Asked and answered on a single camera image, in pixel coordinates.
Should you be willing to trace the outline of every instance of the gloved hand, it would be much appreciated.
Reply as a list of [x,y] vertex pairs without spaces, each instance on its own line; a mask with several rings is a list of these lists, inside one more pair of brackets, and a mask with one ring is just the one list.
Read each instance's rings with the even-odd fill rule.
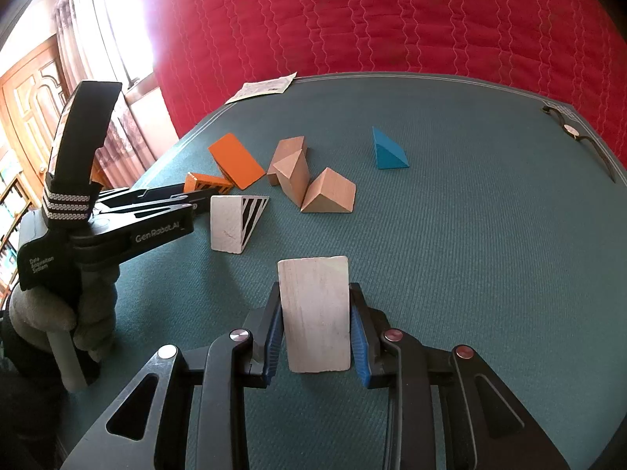
[[9,303],[11,324],[18,335],[40,350],[51,353],[46,332],[70,331],[79,350],[100,362],[109,352],[115,328],[115,281],[120,267],[99,271],[84,289],[75,313],[62,298],[37,286],[22,291],[15,287]]

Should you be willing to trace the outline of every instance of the wooden door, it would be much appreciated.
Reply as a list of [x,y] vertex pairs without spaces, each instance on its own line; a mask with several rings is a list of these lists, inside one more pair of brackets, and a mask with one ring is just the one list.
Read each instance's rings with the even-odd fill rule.
[[[68,97],[56,36],[37,46],[0,78],[2,126],[39,198],[56,125]],[[92,177],[111,187],[97,165]]]

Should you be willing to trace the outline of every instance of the teal table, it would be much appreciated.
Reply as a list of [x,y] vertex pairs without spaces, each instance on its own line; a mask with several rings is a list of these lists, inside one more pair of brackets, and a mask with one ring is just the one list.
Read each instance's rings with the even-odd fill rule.
[[[265,302],[277,261],[344,254],[393,325],[432,347],[475,347],[571,468],[587,469],[627,412],[617,351],[627,347],[627,188],[614,156],[616,183],[544,103],[467,78],[339,74],[209,115],[137,186],[218,174],[207,147],[227,132],[264,167],[279,139],[304,134],[312,176],[329,166],[355,182],[355,210],[301,214],[261,179],[246,193],[270,202],[242,255],[212,252],[203,216],[193,234],[125,263],[117,345],[99,381],[68,402],[65,447],[161,345],[201,347],[238,327]],[[402,144],[410,168],[376,169],[372,126]],[[362,389],[354,370],[297,375],[283,353],[246,407],[252,469],[380,468],[386,392]]]

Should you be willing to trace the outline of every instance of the sheer curtain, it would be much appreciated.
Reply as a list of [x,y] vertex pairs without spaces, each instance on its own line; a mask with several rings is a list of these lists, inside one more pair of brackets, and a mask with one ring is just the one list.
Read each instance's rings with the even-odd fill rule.
[[[112,43],[111,28],[98,25],[96,9],[102,5],[103,0],[58,0],[54,7],[61,65],[70,92],[82,80],[126,81],[118,75],[120,59],[110,58],[105,46]],[[155,161],[122,95],[96,160],[113,187],[133,185]]]

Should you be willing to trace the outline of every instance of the white triangular prism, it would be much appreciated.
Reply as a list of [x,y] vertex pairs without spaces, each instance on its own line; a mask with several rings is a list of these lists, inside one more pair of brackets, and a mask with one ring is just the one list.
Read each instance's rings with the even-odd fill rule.
[[268,199],[268,196],[212,196],[211,249],[240,254]]

